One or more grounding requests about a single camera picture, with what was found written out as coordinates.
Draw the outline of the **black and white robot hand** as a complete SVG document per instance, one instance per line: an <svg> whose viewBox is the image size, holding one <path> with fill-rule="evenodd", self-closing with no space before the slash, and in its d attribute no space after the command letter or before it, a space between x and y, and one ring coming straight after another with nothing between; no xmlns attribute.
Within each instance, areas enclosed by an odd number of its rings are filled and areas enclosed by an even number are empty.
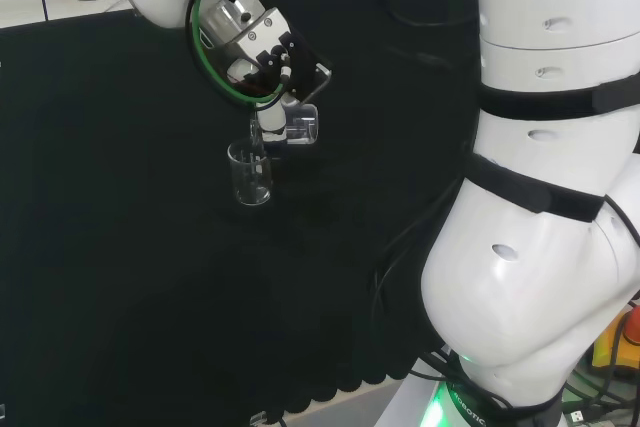
<svg viewBox="0 0 640 427"><path fill-rule="evenodd" d="M285 93L279 100L259 105L256 120L259 137L264 145L286 144L289 141L289 120L293 109L300 105L301 101L290 93Z"/></svg>

